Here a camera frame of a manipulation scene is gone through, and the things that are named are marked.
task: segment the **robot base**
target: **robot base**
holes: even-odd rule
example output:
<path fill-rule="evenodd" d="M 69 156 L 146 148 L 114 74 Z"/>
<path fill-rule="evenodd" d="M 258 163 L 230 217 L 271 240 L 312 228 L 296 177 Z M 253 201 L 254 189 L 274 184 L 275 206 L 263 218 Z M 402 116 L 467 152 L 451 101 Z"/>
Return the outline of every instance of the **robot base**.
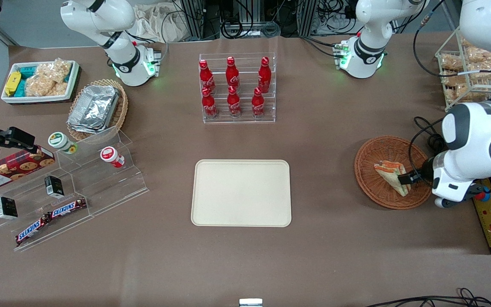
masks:
<path fill-rule="evenodd" d="M 113 68 L 122 82 L 128 86 L 140 86 L 150 78 L 158 76 L 160 71 L 160 52 L 154 52 L 152 48 L 137 45 L 140 51 L 140 60 L 130 72 L 120 72 L 115 65 Z"/>
<path fill-rule="evenodd" d="M 345 70 L 350 76 L 355 78 L 368 78 L 374 75 L 374 72 L 382 66 L 384 55 L 380 56 L 378 59 L 373 57 L 373 62 L 371 64 L 365 64 L 363 59 L 357 55 L 354 48 L 357 39 L 358 37 L 354 36 L 333 47 L 333 54 L 338 56 L 338 58 L 335 58 L 335 64 L 337 65 L 337 69 Z"/>

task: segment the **floor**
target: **floor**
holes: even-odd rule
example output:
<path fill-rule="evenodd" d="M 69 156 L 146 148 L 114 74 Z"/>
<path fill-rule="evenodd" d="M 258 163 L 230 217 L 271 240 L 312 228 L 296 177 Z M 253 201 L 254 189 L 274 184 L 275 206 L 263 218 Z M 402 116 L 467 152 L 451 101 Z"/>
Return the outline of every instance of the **floor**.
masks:
<path fill-rule="evenodd" d="M 133 5 L 160 0 L 128 1 Z M 425 10 L 431 10 L 437 2 L 431 0 Z M 0 29 L 22 46 L 35 48 L 94 46 L 95 43 L 84 35 L 68 29 L 60 17 L 60 6 L 61 2 L 54 0 L 6 0 L 0 15 Z M 32 14 L 39 11 L 44 14 Z M 420 22 L 421 18 L 413 21 L 407 26 L 405 33 L 415 32 Z M 440 9 L 423 29 L 426 32 L 449 30 L 448 22 Z M 8 52 L 6 46 L 0 42 L 0 89 L 8 73 L 8 66 Z"/>

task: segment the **coca-cola bottle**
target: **coca-cola bottle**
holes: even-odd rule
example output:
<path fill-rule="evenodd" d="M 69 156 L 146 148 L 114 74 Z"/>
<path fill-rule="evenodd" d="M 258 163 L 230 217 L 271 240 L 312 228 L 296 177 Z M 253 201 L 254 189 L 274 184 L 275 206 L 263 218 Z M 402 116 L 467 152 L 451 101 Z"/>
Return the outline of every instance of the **coca-cola bottle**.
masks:
<path fill-rule="evenodd" d="M 253 109 L 253 117 L 259 119 L 265 116 L 265 99 L 261 93 L 261 89 L 255 88 L 253 98 L 251 99 L 251 107 Z"/>
<path fill-rule="evenodd" d="M 206 60 L 200 60 L 200 81 L 202 81 L 202 87 L 207 87 L 213 93 L 215 91 L 215 81 L 213 80 L 213 73 L 208 68 L 208 62 Z"/>
<path fill-rule="evenodd" d="M 208 119 L 213 120 L 219 116 L 217 107 L 215 106 L 215 99 L 211 96 L 211 91 L 208 87 L 202 89 L 202 106 Z"/>
<path fill-rule="evenodd" d="M 240 73 L 234 65 L 234 57 L 226 58 L 226 82 L 228 86 L 234 86 L 236 91 L 240 90 Z"/>
<path fill-rule="evenodd" d="M 259 88 L 262 93 L 268 93 L 270 89 L 270 79 L 272 71 L 269 67 L 269 57 L 263 56 L 261 59 L 261 68 L 259 68 Z"/>
<path fill-rule="evenodd" d="M 228 110 L 230 111 L 230 116 L 232 118 L 237 119 L 242 115 L 240 97 L 236 95 L 236 88 L 234 86 L 228 87 L 228 97 L 226 97 L 226 102 L 228 103 Z"/>

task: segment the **round wicker basket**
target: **round wicker basket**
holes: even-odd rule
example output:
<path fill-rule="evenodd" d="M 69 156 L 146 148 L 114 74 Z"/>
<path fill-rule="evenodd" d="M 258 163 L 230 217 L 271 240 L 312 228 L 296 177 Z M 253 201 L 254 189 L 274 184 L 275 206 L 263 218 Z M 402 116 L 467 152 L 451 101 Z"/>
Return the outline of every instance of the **round wicker basket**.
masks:
<path fill-rule="evenodd" d="M 89 85 L 101 85 L 101 86 L 107 86 L 111 85 L 115 89 L 118 89 L 119 91 L 119 98 L 117 101 L 117 107 L 115 108 L 115 112 L 113 113 L 113 117 L 111 117 L 111 124 L 109 124 L 109 127 L 117 126 L 117 128 L 121 128 L 122 124 L 124 124 L 124 119 L 126 117 L 126 112 L 128 111 L 128 97 L 126 96 L 126 93 L 123 89 L 123 87 L 116 81 L 113 80 L 108 80 L 108 79 L 102 79 L 102 80 L 97 80 Z M 77 100 L 82 94 L 82 91 L 86 88 L 83 87 L 83 89 L 76 95 L 72 107 L 69 110 L 69 113 L 71 114 L 75 105 L 77 104 Z M 77 141 L 83 140 L 85 138 L 88 138 L 89 136 L 92 136 L 93 134 L 91 133 L 86 133 L 86 132 L 79 132 L 73 130 L 69 125 L 68 125 L 68 131 L 71 136 L 73 136 L 74 139 Z"/>
<path fill-rule="evenodd" d="M 403 163 L 407 171 L 412 170 L 409 163 L 408 147 L 410 142 L 396 136 L 378 136 L 365 142 L 355 156 L 355 177 L 359 186 L 371 200 L 390 209 L 406 210 L 423 204 L 431 194 L 431 188 L 424 182 L 411 186 L 407 196 L 402 197 L 374 169 L 381 160 Z M 412 159 L 420 167 L 427 156 L 413 145 Z"/>

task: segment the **brown tablecloth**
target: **brown tablecloth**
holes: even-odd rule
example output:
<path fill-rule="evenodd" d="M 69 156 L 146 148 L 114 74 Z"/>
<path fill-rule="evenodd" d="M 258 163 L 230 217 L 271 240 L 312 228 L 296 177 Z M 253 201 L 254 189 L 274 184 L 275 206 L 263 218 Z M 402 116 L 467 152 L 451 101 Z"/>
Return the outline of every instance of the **brown tablecloth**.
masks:
<path fill-rule="evenodd" d="M 425 63 L 447 36 L 421 35 Z M 471 203 L 444 210 L 431 198 L 414 210 L 386 210 L 363 194 L 353 175 L 353 158 L 367 139 L 410 138 L 417 132 L 414 116 L 444 114 L 440 83 L 415 63 L 411 41 L 395 35 L 384 65 L 367 80 L 335 70 L 329 56 L 299 39 L 172 44 L 160 77 L 125 88 L 130 105 L 123 131 L 150 192 L 26 252 L 13 252 L 12 237 L 0 232 L 0 307 L 216 307 L 248 297 L 263 298 L 268 307 L 360 307 L 455 295 L 457 287 L 491 299 L 491 256 Z M 275 45 L 277 122 L 204 125 L 199 53 Z M 10 48 L 11 63 L 56 57 L 79 62 L 80 87 L 115 78 L 99 47 Z M 46 145 L 51 132 L 66 131 L 68 111 L 69 104 L 0 101 L 0 128 L 17 126 Z M 288 161 L 291 225 L 194 226 L 200 159 Z"/>

